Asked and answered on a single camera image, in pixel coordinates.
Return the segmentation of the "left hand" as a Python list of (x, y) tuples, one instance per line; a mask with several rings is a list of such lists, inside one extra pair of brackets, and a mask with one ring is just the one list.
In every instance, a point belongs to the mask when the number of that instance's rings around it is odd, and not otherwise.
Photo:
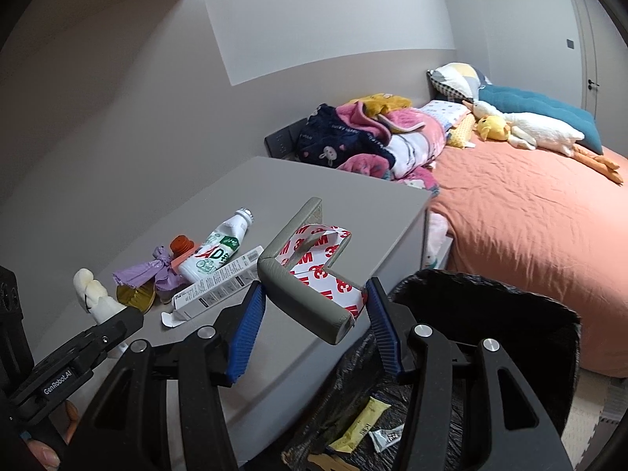
[[(76, 432), (77, 425), (80, 420), (79, 411), (75, 404), (66, 400), (64, 403), (64, 413), (69, 420), (69, 425), (64, 432), (65, 444), (69, 444), (73, 434)], [(27, 446), (35, 458), (46, 470), (57, 470), (60, 465), (60, 458), (55, 453), (52, 447), (45, 444), (42, 441), (37, 441), (32, 438), (27, 440)]]

